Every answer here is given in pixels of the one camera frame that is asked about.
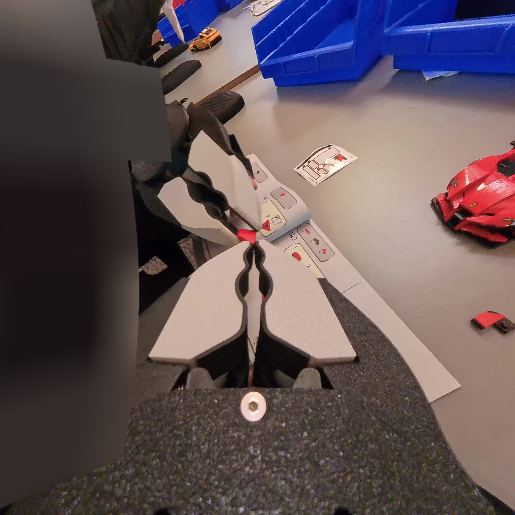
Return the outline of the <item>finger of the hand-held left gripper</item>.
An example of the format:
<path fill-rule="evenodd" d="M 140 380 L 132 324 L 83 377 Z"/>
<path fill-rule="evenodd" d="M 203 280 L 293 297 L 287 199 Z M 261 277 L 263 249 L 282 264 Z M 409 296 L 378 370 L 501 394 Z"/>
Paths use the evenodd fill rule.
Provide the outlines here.
<path fill-rule="evenodd" d="M 233 247 L 240 243 L 234 232 L 208 214 L 204 203 L 196 202 L 190 196 L 183 178 L 174 178 L 165 183 L 158 198 L 181 227 L 190 233 L 222 246 Z"/>
<path fill-rule="evenodd" d="M 260 230 L 260 204 L 245 166 L 225 152 L 201 131 L 192 141 L 189 168 L 209 179 L 212 189 L 222 195 L 229 208 L 251 228 Z"/>

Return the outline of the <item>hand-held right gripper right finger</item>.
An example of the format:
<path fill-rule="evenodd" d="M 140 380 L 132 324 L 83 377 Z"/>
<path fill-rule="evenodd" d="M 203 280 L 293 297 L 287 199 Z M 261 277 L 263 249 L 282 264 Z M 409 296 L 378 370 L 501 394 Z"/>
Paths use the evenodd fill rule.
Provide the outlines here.
<path fill-rule="evenodd" d="M 321 367 L 355 361 L 321 283 L 305 264 L 267 241 L 255 244 L 260 329 L 255 360 L 268 367 Z"/>

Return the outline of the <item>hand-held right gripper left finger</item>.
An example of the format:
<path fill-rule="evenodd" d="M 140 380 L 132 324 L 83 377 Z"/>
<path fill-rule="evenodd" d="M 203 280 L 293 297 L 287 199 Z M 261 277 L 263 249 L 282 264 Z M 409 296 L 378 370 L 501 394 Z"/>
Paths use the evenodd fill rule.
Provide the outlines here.
<path fill-rule="evenodd" d="M 149 358 L 188 367 L 248 364 L 249 270 L 248 241 L 200 266 L 187 280 Z"/>

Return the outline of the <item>white instruction booklet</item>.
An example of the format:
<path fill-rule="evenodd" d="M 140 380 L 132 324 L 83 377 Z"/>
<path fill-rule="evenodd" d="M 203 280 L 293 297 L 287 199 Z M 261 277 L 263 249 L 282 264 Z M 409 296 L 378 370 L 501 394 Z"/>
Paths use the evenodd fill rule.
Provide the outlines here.
<path fill-rule="evenodd" d="M 282 187 L 266 168 L 265 180 L 259 182 L 262 190 L 256 192 L 260 204 L 260 230 L 256 231 L 256 242 L 267 241 L 276 248 L 295 257 L 316 275 L 329 282 L 345 299 L 362 312 L 386 336 L 409 366 L 429 402 L 460 388 L 460 384 L 445 369 L 436 357 L 407 328 L 381 297 L 364 281 L 360 274 L 338 251 L 331 241 L 319 230 L 317 224 L 308 219 L 306 204 L 290 189 Z M 229 208 L 225 198 L 215 192 L 209 179 L 188 168 L 183 178 L 190 195 L 197 186 L 205 187 L 208 193 L 202 197 L 209 215 L 219 219 L 236 234 L 238 229 L 250 226 Z M 260 298 L 258 304 L 258 333 L 260 329 L 261 303 L 264 296 L 259 289 L 260 271 L 255 263 L 255 245 L 250 244 L 250 270 L 248 290 Z M 284 375 L 297 378 L 304 369 L 319 367 L 268 367 L 255 361 L 256 385 L 268 382 L 268 370 L 280 370 Z M 204 367 L 216 379 L 236 367 Z"/>

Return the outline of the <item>red curved brick black plate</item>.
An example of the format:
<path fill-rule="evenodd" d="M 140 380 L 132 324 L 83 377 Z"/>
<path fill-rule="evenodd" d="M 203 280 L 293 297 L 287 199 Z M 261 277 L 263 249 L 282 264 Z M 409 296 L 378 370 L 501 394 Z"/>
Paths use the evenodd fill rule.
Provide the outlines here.
<path fill-rule="evenodd" d="M 493 327 L 502 334 L 510 334 L 511 332 L 514 332 L 514 322 L 498 312 L 482 312 L 472 318 L 471 323 L 481 330 Z"/>

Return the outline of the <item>yellow brick-built toy car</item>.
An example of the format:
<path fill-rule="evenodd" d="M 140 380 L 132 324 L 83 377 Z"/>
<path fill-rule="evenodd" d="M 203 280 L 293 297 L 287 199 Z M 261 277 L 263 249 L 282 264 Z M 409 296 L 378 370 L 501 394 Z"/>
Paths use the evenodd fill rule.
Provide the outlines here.
<path fill-rule="evenodd" d="M 192 53 L 211 49 L 222 41 L 222 35 L 218 29 L 207 27 L 199 33 L 197 39 L 190 43 L 189 49 Z"/>

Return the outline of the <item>white sticker sheet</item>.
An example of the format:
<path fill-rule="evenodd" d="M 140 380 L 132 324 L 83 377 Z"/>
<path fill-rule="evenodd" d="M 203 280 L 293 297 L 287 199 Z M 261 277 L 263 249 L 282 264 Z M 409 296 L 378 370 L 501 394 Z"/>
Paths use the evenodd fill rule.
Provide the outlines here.
<path fill-rule="evenodd" d="M 318 186 L 357 159 L 346 149 L 329 144 L 315 149 L 293 170 L 312 186 Z"/>

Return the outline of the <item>red brick-built toy car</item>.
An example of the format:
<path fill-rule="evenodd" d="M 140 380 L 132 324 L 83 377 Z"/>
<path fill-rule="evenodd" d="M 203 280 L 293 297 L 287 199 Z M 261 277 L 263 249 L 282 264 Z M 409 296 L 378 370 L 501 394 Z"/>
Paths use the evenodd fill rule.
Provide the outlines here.
<path fill-rule="evenodd" d="M 441 222 L 497 247 L 514 240 L 514 141 L 458 172 L 431 205 Z"/>

